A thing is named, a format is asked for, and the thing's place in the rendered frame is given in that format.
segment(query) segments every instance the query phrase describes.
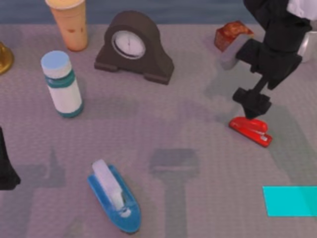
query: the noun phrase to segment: gray surface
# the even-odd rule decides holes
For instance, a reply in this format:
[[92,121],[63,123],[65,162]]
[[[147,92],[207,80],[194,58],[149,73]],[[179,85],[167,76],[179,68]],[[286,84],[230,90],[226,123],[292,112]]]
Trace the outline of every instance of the gray surface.
[[[138,10],[160,24],[255,23],[243,0],[86,0],[90,24],[109,24],[123,10]],[[0,24],[54,24],[45,0],[1,0]]]
[[[176,67],[164,86],[94,70],[106,26],[91,26],[87,50],[69,53],[85,109],[63,119],[40,66],[48,51],[65,50],[57,27],[0,25],[16,57],[0,77],[0,125],[22,178],[15,191],[0,191],[1,238],[127,237],[86,182],[100,158],[118,168],[140,203],[143,223],[133,237],[315,237],[313,218],[268,218],[262,186],[317,184],[316,63],[267,92],[273,106],[263,119],[274,141],[262,148],[227,127],[242,115],[232,94],[260,76],[242,63],[221,69],[212,46],[217,27],[160,26]],[[177,164],[187,172],[162,174]]]

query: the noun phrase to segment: teal rectangle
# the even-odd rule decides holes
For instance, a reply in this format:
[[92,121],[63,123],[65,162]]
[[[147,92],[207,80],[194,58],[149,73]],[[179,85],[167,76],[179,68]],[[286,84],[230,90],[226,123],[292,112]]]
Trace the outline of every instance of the teal rectangle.
[[316,217],[317,186],[263,186],[269,217]]

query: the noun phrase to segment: clock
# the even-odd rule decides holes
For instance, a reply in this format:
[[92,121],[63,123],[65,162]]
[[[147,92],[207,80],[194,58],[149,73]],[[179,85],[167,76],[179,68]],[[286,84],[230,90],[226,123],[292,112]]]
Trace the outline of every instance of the clock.
[[148,16],[137,11],[119,13],[107,28],[104,40],[95,69],[123,69],[143,74],[151,82],[169,84],[174,63],[163,49],[157,25]]

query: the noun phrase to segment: gray tabletop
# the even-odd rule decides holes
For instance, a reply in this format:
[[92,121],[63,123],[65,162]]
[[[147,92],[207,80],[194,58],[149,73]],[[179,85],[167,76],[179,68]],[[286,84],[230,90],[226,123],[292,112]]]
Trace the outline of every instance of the gray tabletop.
[[[127,237],[87,183],[98,159],[118,168],[141,206],[136,238],[315,237],[313,218],[268,217],[262,186],[317,184],[317,64],[302,64],[265,91],[273,106],[261,119],[273,142],[262,148],[227,126],[243,115],[233,93],[260,75],[243,63],[219,67],[218,27],[159,26],[176,67],[165,86],[94,70],[105,25],[90,26],[90,45],[80,53],[65,49],[56,26],[0,25],[16,58],[0,77],[0,125],[22,179],[16,190],[0,191],[1,238]],[[51,50],[70,55],[85,102],[76,118],[54,109],[40,66]],[[175,164],[173,173],[151,172]]]

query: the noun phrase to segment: toy boat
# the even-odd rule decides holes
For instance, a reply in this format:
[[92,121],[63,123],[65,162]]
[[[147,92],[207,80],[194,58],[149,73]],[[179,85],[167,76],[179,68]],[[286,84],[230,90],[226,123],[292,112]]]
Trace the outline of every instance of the toy boat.
[[103,160],[92,167],[94,174],[88,177],[88,183],[102,208],[121,231],[136,233],[141,225],[140,207],[117,169]]

